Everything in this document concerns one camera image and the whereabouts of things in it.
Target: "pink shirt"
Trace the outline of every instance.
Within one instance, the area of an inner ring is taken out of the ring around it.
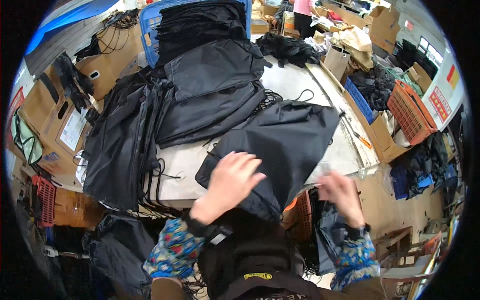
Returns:
[[[295,0],[293,4],[293,12],[311,16],[310,7],[315,7],[315,0]]]

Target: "hand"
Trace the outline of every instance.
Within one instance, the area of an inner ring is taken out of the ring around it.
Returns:
[[[352,228],[365,226],[365,219],[358,201],[358,192],[355,182],[347,176],[331,171],[318,180],[320,200],[336,205],[338,212],[345,217],[347,224]]]
[[[246,152],[227,154],[212,171],[207,194],[193,203],[190,217],[208,225],[237,206],[266,178],[263,173],[254,174],[261,163]]]

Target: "blue patterned sleeve cover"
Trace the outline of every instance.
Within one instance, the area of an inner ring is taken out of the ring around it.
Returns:
[[[348,284],[379,277],[380,265],[372,259],[374,254],[375,247],[369,234],[358,240],[347,239],[336,259],[336,274],[330,288],[341,291]]]
[[[205,238],[191,234],[182,219],[168,220],[160,232],[158,244],[144,263],[144,270],[152,278],[187,278],[193,273],[204,241]]]

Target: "white table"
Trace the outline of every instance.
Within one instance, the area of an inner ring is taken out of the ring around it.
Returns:
[[[341,118],[334,133],[333,143],[328,147],[324,157],[319,162],[305,184],[311,184],[322,173],[321,164],[328,164],[329,168],[338,172],[354,176],[365,176],[376,171],[379,163],[374,149],[367,148],[362,142],[355,138],[347,120],[353,130],[364,137],[369,138],[360,124],[358,118],[345,101],[343,94],[337,85],[330,79],[328,74],[319,66],[308,64],[307,68],[300,68],[292,64],[279,68],[277,60],[272,56],[265,59],[273,64],[271,69],[265,68],[261,82],[266,89],[279,93],[283,99],[296,99],[305,89],[314,92],[314,97],[309,102],[323,106],[334,106],[340,112],[346,112],[346,118]],[[310,92],[305,92],[302,99],[311,97]],[[212,150],[214,143],[220,137],[208,141],[200,141],[193,144],[183,144],[158,151],[157,158],[165,161],[164,174],[180,176],[181,179],[172,179],[166,176],[160,177],[158,189],[161,203],[173,207],[190,207],[193,200],[203,196],[206,189],[195,181],[195,174],[207,156],[207,151]],[[155,199],[158,177],[153,177],[150,198]],[[147,179],[144,191],[147,190]]]

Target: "black apron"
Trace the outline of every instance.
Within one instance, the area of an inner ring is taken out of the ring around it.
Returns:
[[[233,231],[208,243],[198,259],[210,299],[233,300],[256,287],[284,288],[320,299],[317,286],[301,277],[304,260],[279,223],[232,209],[214,224]]]

